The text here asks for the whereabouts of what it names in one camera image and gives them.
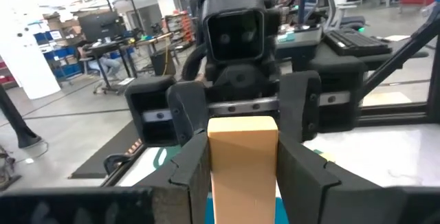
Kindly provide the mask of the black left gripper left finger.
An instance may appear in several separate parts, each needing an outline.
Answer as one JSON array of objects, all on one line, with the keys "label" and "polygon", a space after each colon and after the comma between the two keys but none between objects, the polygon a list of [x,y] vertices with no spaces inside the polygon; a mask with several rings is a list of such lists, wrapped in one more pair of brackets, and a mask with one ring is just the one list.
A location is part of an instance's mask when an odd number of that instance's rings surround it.
[{"label": "black left gripper left finger", "polygon": [[1,195],[2,223],[203,223],[209,143],[197,132],[170,161],[131,187],[43,188]]}]

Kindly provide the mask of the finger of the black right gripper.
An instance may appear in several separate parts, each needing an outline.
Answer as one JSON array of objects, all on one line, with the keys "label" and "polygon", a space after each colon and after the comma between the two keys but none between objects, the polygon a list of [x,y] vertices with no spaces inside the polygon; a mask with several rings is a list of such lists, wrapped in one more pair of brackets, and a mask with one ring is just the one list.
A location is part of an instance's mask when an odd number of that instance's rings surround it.
[{"label": "finger of the black right gripper", "polygon": [[316,136],[320,76],[315,71],[284,74],[279,80],[279,129],[282,137],[303,143]]},{"label": "finger of the black right gripper", "polygon": [[195,134],[206,131],[209,112],[202,82],[178,82],[168,88],[166,98],[177,141],[181,146]]}]

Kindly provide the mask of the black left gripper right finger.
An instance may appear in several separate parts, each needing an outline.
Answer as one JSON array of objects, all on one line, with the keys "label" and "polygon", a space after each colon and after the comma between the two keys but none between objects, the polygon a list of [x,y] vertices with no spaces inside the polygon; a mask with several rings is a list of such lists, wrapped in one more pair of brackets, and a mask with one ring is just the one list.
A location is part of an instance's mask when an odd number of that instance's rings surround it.
[{"label": "black left gripper right finger", "polygon": [[279,138],[276,177],[290,223],[439,222],[438,187],[381,187],[285,134]]}]

